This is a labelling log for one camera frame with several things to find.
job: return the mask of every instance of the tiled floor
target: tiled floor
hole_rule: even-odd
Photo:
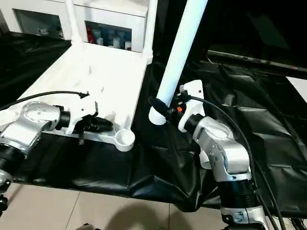
[[[101,230],[220,230],[219,210],[183,213],[174,205],[110,195],[13,184],[0,230],[75,230],[90,223]],[[288,230],[292,225],[286,222]]]

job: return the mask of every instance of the glass cabinet door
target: glass cabinet door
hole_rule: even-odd
[[[131,29],[89,21],[85,26],[89,43],[131,50]]]
[[[64,38],[58,15],[13,9],[23,33]]]

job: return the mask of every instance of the black tablecloth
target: black tablecloth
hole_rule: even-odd
[[[15,100],[69,46],[32,35],[0,38],[0,89],[6,104]],[[218,207],[211,171],[199,164],[199,147],[171,124],[148,120],[148,96],[156,96],[165,63],[148,66],[132,130],[134,148],[43,134],[18,171],[16,181],[55,188],[174,203],[181,210]],[[285,76],[244,68],[188,63],[179,84],[201,79],[205,98],[214,100],[240,125],[250,142],[284,216],[307,217],[307,104]],[[209,107],[207,115],[226,122]],[[267,191],[262,186],[268,205]]]

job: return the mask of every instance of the robotic arm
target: robotic arm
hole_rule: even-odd
[[[43,102],[29,102],[19,118],[10,123],[0,134],[0,194],[7,191],[13,175],[28,153],[40,140],[42,131],[66,129],[66,134],[78,133],[83,144],[83,132],[100,133],[113,129],[113,124],[99,117],[96,102],[90,97],[81,99],[69,111],[62,106]],[[0,216],[7,209],[7,198],[0,196]]]
[[[150,98],[149,103],[160,114],[178,125],[181,132],[189,132],[201,148],[202,165],[211,168],[218,184],[221,214],[228,229],[269,230],[263,207],[259,204],[252,185],[249,156],[230,128],[204,116],[202,102],[181,100],[183,95],[203,99],[201,80],[180,87],[179,100],[173,108]]]

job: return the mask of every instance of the white plastic pipe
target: white plastic pipe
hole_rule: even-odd
[[[157,14],[158,0],[150,0],[148,6],[145,42],[142,56],[147,56],[147,65],[153,61],[154,25]]]
[[[187,1],[157,95],[167,106],[172,101],[207,2],[208,0]],[[150,109],[149,120],[155,125],[166,122],[165,117],[154,108]]]
[[[79,33],[73,0],[65,0],[65,4],[68,14],[68,19],[71,24],[71,44],[83,46],[83,40]]]

